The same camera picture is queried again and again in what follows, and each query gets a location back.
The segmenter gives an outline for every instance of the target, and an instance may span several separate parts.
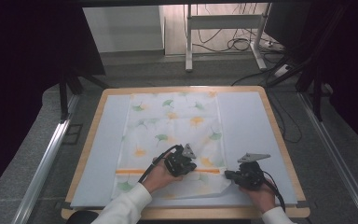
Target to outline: metal rail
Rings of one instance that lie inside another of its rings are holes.
[[[344,183],[345,187],[347,188],[348,192],[350,193],[354,203],[356,204],[358,208],[358,182],[351,173],[351,170],[349,169],[347,163],[342,158],[341,154],[339,153],[339,150],[337,146],[334,144],[333,139],[330,137],[330,134],[325,129],[324,124],[316,118],[314,115],[310,102],[310,99],[306,95],[306,93],[299,93],[298,97],[300,98],[301,102],[303,103],[303,106],[305,107],[308,115],[310,116],[310,120],[315,127],[316,132],[321,137],[322,142],[324,143],[324,147],[327,150],[327,153],[330,156],[330,159],[336,166],[336,169],[341,176],[341,180]]]
[[[34,209],[34,204],[40,194],[41,189],[43,188],[43,185],[45,184],[46,178],[48,177],[48,173],[60,148],[62,139],[66,133],[66,130],[68,129],[69,123],[71,122],[78,99],[78,95],[73,95],[71,97],[71,100],[68,104],[68,118],[63,123],[58,124],[48,144],[48,148],[46,149],[45,154],[39,163],[39,166],[37,167],[34,178],[32,179],[24,197],[22,198],[16,215],[11,222],[12,224],[25,224],[28,221],[32,210]]]

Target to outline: table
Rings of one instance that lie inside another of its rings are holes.
[[[274,136],[277,140],[280,152],[284,164],[286,166],[287,172],[290,176],[290,179],[295,188],[297,200],[300,202],[305,202],[306,198],[304,192],[301,188],[301,185],[296,176],[295,168],[291,162],[290,156],[287,152],[286,146],[283,142],[281,132],[279,130],[278,124],[274,118],[271,106],[269,105],[269,100],[264,92],[264,89],[257,86],[247,86],[247,87],[164,87],[164,88],[128,88],[128,89],[108,89],[103,92],[100,103],[98,104],[93,122],[91,124],[89,135],[87,137],[85,146],[81,157],[79,159],[72,184],[68,190],[65,202],[70,203],[74,198],[76,188],[79,184],[80,178],[85,170],[87,159],[89,157],[93,139],[96,135],[99,122],[103,113],[103,107],[109,95],[115,94],[131,94],[131,93],[161,93],[161,92],[201,92],[201,91],[215,91],[215,92],[244,92],[244,91],[257,91],[262,99],[263,106],[266,109],[268,115],[268,120],[270,122],[271,128],[274,132]],[[286,213],[289,217],[307,217],[310,214],[310,209],[307,206],[302,206],[303,204],[299,203],[294,206],[287,206]],[[76,210],[63,208],[62,217],[68,218]],[[231,218],[243,218],[251,219],[260,217],[260,213],[252,206],[237,206],[237,207],[215,207],[215,208],[146,208],[142,213],[142,219],[231,219]]]

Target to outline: orange stripe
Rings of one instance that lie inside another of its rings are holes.
[[[142,175],[144,172],[145,170],[130,170],[130,169],[116,170],[116,174],[118,175],[127,175],[127,174]],[[195,172],[220,174],[220,171],[218,169],[196,169]]]

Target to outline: hand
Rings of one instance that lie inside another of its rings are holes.
[[[259,190],[248,190],[240,187],[240,191],[249,195],[252,203],[262,214],[275,207],[275,194],[266,184],[263,184]]]
[[[146,180],[142,183],[144,187],[153,193],[156,189],[162,189],[167,185],[171,184],[174,181],[180,181],[183,179],[183,176],[174,177],[165,167],[164,159],[161,160],[147,176]]]

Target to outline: white wall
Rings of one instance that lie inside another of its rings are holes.
[[[99,52],[164,49],[162,7],[83,8]]]

